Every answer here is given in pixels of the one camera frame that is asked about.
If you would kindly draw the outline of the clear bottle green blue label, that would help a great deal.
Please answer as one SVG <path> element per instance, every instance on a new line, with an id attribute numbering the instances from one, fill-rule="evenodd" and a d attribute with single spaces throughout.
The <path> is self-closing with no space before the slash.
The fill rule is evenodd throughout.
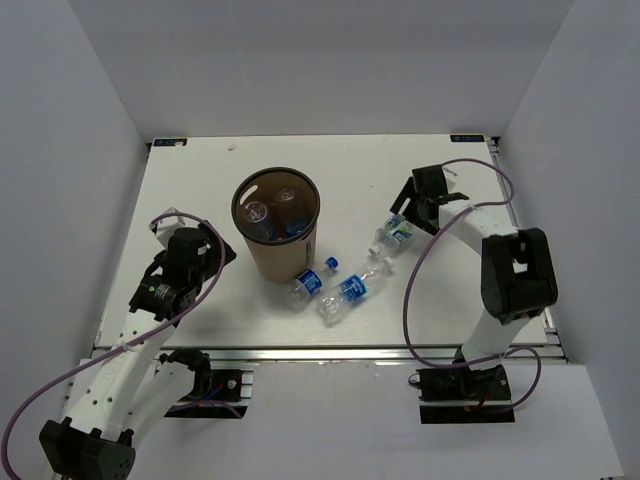
<path id="1" fill-rule="evenodd" d="M 393 214 L 375 231 L 369 253 L 394 257 L 410 243 L 413 236 L 414 226 L 403 215 Z"/>

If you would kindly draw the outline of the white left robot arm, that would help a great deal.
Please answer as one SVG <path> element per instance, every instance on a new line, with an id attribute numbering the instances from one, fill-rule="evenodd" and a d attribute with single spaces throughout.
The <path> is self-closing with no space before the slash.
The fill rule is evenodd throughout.
<path id="1" fill-rule="evenodd" d="M 205 224 L 176 223 L 145 270 L 119 341 L 91 384 L 39 441 L 52 470 L 67 479 L 125 479 L 136 449 L 181 399 L 205 399 L 213 385 L 209 357 L 179 348 L 161 353 L 185 313 L 235 252 Z"/>

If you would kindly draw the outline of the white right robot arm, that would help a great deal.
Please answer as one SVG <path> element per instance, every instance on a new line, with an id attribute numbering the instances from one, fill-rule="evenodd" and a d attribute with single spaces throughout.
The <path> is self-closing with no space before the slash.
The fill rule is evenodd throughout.
<path id="1" fill-rule="evenodd" d="M 509 187 L 503 200 L 473 202 L 449 190 L 445 168 L 457 163 L 475 163 L 493 170 Z M 512 180 L 499 168 L 471 158 L 414 169 L 391 211 L 431 235 L 409 276 L 402 304 L 402 329 L 411 355 L 433 370 L 454 370 L 453 390 L 472 399 L 488 385 L 486 370 L 499 366 L 514 353 L 510 347 L 534 317 L 558 300 L 558 286 L 546 234 L 539 228 L 518 229 L 493 217 L 487 209 L 509 205 L 515 196 Z M 483 310 L 472 334 L 458 350 L 456 361 L 433 363 L 422 358 L 409 333 L 411 291 L 426 257 L 446 234 L 454 236 L 480 257 L 480 294 Z"/>

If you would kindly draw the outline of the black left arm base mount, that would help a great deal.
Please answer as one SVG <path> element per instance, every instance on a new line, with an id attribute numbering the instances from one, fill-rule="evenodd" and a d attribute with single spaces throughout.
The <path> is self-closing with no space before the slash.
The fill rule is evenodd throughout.
<path id="1" fill-rule="evenodd" d="M 162 352 L 155 374 L 178 361 L 194 371 L 194 386 L 165 414 L 167 418 L 242 419 L 252 397 L 254 370 L 236 363 L 213 361 L 192 348 Z"/>

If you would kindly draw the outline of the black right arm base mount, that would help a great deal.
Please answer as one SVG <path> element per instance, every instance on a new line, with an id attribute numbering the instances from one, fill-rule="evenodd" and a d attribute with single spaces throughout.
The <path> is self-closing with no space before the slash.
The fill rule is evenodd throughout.
<path id="1" fill-rule="evenodd" d="M 501 424 L 515 421 L 512 394 L 501 362 L 488 368 L 423 368 L 408 378 L 418 391 L 422 424 Z"/>

